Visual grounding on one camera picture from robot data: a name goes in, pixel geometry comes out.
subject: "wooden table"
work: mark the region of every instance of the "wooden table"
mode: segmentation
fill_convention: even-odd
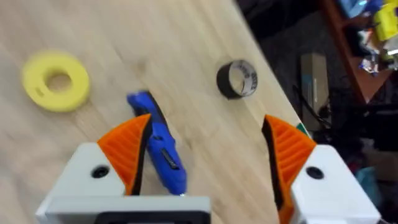
[[[21,68],[60,49],[91,78],[88,102],[71,113],[39,108]],[[256,92],[228,101],[216,72],[244,58]],[[213,223],[277,223],[266,113],[299,123],[230,0],[0,1],[0,223],[35,223],[34,212],[82,142],[133,116],[126,94],[149,89],[188,173],[188,195],[208,195]],[[142,194],[166,194],[146,156]]]
[[[374,94],[376,94],[378,89],[380,89],[391,75],[392,71],[383,70],[379,72],[377,77],[372,77],[368,72],[358,67],[362,59],[352,54],[343,29],[348,25],[363,23],[365,18],[355,17],[347,19],[340,11],[336,1],[321,0],[319,3],[335,44],[340,51],[341,61],[345,66],[354,91],[362,103],[369,103]]]

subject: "screw hole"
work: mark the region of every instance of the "screw hole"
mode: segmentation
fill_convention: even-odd
[[[314,179],[320,180],[324,177],[322,170],[317,167],[308,167],[306,171],[307,174]]]
[[[99,179],[106,176],[108,173],[109,173],[109,166],[100,165],[98,167],[95,167],[93,171],[91,171],[91,176],[92,178]]]

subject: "wood grain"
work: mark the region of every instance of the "wood grain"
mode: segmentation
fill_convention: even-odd
[[[75,55],[91,78],[88,102],[51,113],[25,94],[21,68],[34,53]],[[216,72],[244,58],[258,88],[228,101]],[[266,113],[299,122],[230,0],[0,1],[0,223],[34,212],[76,147],[133,116],[126,94],[149,89],[188,172],[188,194],[208,195],[213,223],[277,223]],[[166,194],[146,156],[142,194]]]

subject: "floor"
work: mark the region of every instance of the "floor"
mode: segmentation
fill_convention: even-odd
[[[280,14],[280,11],[274,13],[274,15],[257,16],[254,20],[248,20],[248,23],[289,101],[296,112],[300,114],[302,106],[293,88],[293,86],[300,86],[299,57],[307,52],[321,53],[326,56],[327,61],[330,104],[333,112],[332,124],[334,126],[343,124],[347,120],[345,116],[347,107],[359,105],[359,101],[353,93],[321,12],[313,9],[303,12],[301,15],[294,14],[293,19],[287,19],[285,22],[273,22],[272,18],[278,14]],[[385,105],[388,103],[398,103],[397,76],[392,75],[369,104]],[[347,143],[348,149],[354,148],[352,142],[345,143]],[[357,146],[361,150],[364,145],[372,147],[371,144],[365,143],[355,145],[355,147]],[[381,210],[384,218],[396,220],[397,217],[391,212],[393,211],[391,208],[398,206],[397,194],[391,196],[392,194],[387,194],[383,189],[382,193],[395,198],[395,201],[392,200],[393,202],[391,202],[392,205],[388,205]]]

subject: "cardboard box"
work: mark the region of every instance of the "cardboard box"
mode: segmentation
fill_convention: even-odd
[[[301,56],[301,89],[302,95],[318,114],[320,108],[328,104],[329,87],[326,57],[317,53]],[[319,122],[302,105],[304,126],[309,131],[320,129]]]

